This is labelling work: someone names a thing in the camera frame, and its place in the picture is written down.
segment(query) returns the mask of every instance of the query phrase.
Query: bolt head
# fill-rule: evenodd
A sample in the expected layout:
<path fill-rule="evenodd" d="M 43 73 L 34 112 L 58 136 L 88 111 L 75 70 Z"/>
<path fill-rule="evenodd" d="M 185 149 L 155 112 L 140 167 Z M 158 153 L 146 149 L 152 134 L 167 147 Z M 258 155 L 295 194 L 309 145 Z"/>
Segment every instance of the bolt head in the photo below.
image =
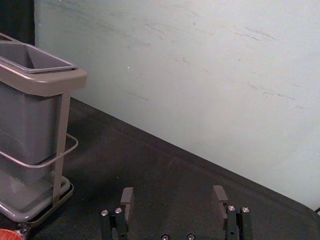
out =
<path fill-rule="evenodd" d="M 244 206 L 244 207 L 242 208 L 242 212 L 244 212 L 244 213 L 249 213 L 249 212 L 250 212 L 250 209 L 249 209 L 248 207 Z"/>
<path fill-rule="evenodd" d="M 121 213 L 121 212 L 122 212 L 121 207 L 117 207 L 114 212 L 115 212 L 116 214 Z"/>
<path fill-rule="evenodd" d="M 169 240 L 169 235 L 167 234 L 163 234 L 162 237 L 161 237 L 161 240 Z"/>
<path fill-rule="evenodd" d="M 236 210 L 235 206 L 232 206 L 232 205 L 228 206 L 228 209 L 229 209 L 230 211 Z"/>
<path fill-rule="evenodd" d="M 108 215 L 108 210 L 107 210 L 107 209 L 102 210 L 102 211 L 101 211 L 101 215 L 102 215 L 102 216 Z"/>
<path fill-rule="evenodd" d="M 186 238 L 188 239 L 188 240 L 195 240 L 195 235 L 193 235 L 192 233 L 190 233 L 190 234 L 188 234 L 188 236 L 186 236 Z"/>

